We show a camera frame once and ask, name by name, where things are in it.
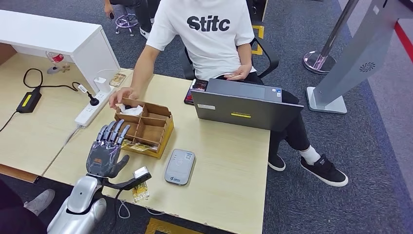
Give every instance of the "stanchion base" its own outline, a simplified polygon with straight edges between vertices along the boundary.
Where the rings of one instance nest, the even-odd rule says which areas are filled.
[[[346,104],[344,103],[343,96],[339,96],[336,100],[332,101],[326,106],[317,106],[316,100],[314,99],[313,91],[315,87],[307,87],[307,100],[308,100],[308,109],[312,111],[320,112],[330,112],[336,114],[345,114],[347,113]]]
[[[330,55],[327,55],[327,58],[325,59],[325,62],[321,66],[321,68],[316,69],[314,68],[314,64],[316,63],[319,56],[320,56],[320,52],[318,51],[308,52],[307,54],[304,55],[302,63],[304,64],[304,67],[307,68],[308,70],[314,73],[317,73],[317,74],[325,75],[331,71],[333,66],[336,64],[336,60]]]

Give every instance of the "stanchion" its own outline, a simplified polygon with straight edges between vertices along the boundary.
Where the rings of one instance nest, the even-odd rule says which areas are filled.
[[[307,87],[309,109],[347,113],[342,95],[382,67],[397,20],[411,18],[405,0],[372,0],[340,60],[317,87]]]
[[[329,55],[329,53],[333,47],[333,43],[336,40],[337,35],[340,33],[342,26],[347,22],[357,3],[358,0],[349,0],[347,2],[321,53],[318,51],[311,51],[304,55],[302,63],[305,68],[322,75],[325,75],[331,71],[333,66],[336,64],[336,60]]]

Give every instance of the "robotic finger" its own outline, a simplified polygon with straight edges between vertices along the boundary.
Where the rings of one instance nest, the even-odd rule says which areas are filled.
[[[96,141],[101,141],[102,140],[102,137],[103,137],[103,135],[105,134],[105,130],[107,129],[107,125],[104,125],[101,129],[100,129],[100,131],[99,131],[99,133],[97,134],[97,138],[96,138]]]
[[[114,128],[114,130],[113,130],[113,132],[112,132],[112,134],[111,134],[111,137],[109,138],[109,141],[110,141],[110,142],[115,142],[115,140],[116,140],[116,138],[117,138],[117,134],[119,133],[119,129],[120,129],[120,127],[122,127],[123,122],[125,122],[125,120],[124,120],[124,119],[121,119],[121,120],[117,123],[116,127]]]
[[[122,145],[122,142],[123,142],[123,140],[125,139],[125,135],[126,135],[126,133],[128,132],[128,130],[129,130],[130,127],[131,127],[130,125],[126,125],[126,126],[123,128],[123,131],[122,131],[122,133],[119,135],[119,138],[117,139],[117,142],[116,142],[118,145]]]
[[[107,128],[106,131],[105,131],[105,135],[103,136],[103,140],[108,140],[108,139],[109,139],[109,135],[111,134],[112,128],[113,128],[113,126],[115,125],[115,123],[116,123],[116,121],[112,121],[112,122],[109,124],[108,128]]]

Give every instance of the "white power strip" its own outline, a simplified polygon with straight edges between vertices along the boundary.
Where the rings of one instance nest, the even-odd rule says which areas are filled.
[[[109,100],[109,97],[114,93],[115,88],[111,86],[110,92],[102,92],[96,94],[95,98],[99,100],[99,104],[92,106],[90,103],[85,107],[85,109],[80,112],[80,114],[75,118],[75,122],[82,126],[83,128],[89,126],[92,120],[96,117],[97,114],[102,110]]]

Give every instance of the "laptop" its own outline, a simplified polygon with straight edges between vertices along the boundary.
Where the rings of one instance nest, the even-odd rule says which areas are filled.
[[[210,79],[206,91],[191,92],[198,118],[281,132],[303,106],[282,103],[277,90],[281,93],[277,87]]]

